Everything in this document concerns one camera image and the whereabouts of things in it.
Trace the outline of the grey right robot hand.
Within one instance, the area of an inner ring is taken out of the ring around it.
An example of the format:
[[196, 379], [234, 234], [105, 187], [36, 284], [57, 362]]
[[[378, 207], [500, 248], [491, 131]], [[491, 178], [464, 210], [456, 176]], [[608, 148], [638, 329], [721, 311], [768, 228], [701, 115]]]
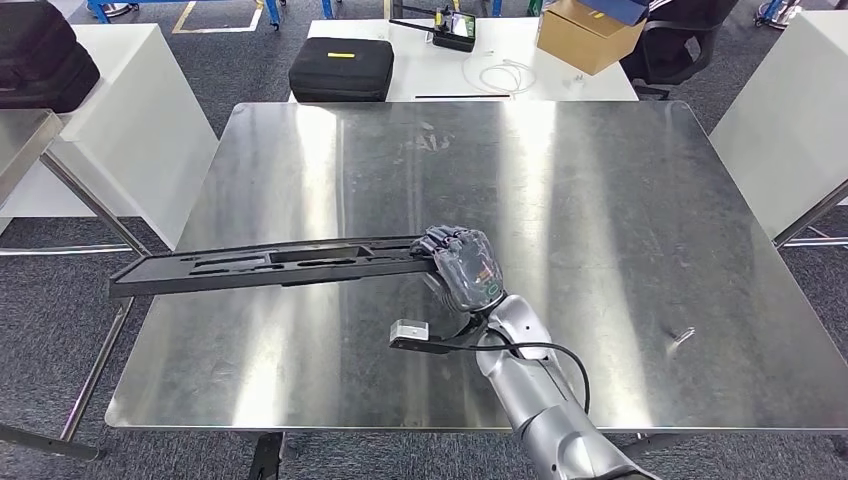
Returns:
[[479, 312], [505, 296], [503, 274], [484, 232], [435, 225], [413, 241], [410, 252], [433, 261], [428, 285], [457, 312]]

